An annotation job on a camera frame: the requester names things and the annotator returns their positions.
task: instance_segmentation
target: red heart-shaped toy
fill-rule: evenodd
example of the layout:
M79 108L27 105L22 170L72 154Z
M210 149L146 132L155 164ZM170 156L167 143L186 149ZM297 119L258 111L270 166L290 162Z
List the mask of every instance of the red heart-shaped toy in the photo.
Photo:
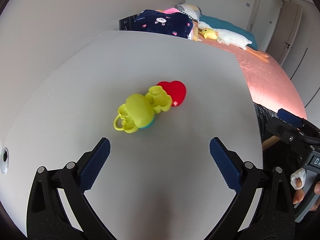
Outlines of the red heart-shaped toy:
M180 81L162 81L157 86L162 86L164 91L172 97L172 106L179 106L186 97L186 86Z

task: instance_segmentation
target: finger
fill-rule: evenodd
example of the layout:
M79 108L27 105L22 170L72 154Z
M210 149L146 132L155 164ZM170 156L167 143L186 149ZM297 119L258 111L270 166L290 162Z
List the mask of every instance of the finger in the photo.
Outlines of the finger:
M302 186L302 181L300 178L296 178L296 186L301 187Z
M310 211L316 211L319 205L320 205L320 197L319 197L318 200L315 202L315 204L312 206L312 208L310 209Z
M320 181L315 185L315 193L320 194Z
M294 197L293 197L293 204L297 204L297 203L301 202L303 198L304 198L303 189L297 189L296 193L294 194Z

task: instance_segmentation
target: toy handle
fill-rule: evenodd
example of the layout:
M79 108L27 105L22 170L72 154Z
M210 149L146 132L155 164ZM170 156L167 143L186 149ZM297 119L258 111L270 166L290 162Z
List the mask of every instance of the toy handle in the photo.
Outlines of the toy handle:
M113 127L117 130L117 131L123 131L123 127L118 127L117 126L117 122L118 122L118 119L120 118L120 114L117 115L117 117L115 118L115 120L113 121Z

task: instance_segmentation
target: blue gripper pad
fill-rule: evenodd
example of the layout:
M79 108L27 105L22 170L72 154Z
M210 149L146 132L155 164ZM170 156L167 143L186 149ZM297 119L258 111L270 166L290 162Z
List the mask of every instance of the blue gripper pad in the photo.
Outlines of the blue gripper pad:
M291 124L295 128L302 127L302 121L299 117L295 116L294 114L291 114L290 112L282 108L278 110L278 118L285 121L288 124Z
M221 147L218 141L213 138L210 141L210 154L218 166L225 182L230 189L237 194L241 190L241 173L229 158L227 152Z
M105 139L98 149L93 153L91 159L80 173L80 191L84 193L86 190L92 188L96 178L99 175L104 163L110 154L110 142Z

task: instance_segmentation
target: orange bedding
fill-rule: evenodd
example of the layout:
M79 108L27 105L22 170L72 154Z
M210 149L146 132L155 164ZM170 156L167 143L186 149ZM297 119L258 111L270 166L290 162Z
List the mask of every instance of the orange bedding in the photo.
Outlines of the orange bedding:
M205 39L199 34L202 43L218 47L236 55L240 68L247 81L252 101L278 112L283 108L292 114L307 118L301 98L291 80L271 56L265 63L243 49L232 45L219 44Z

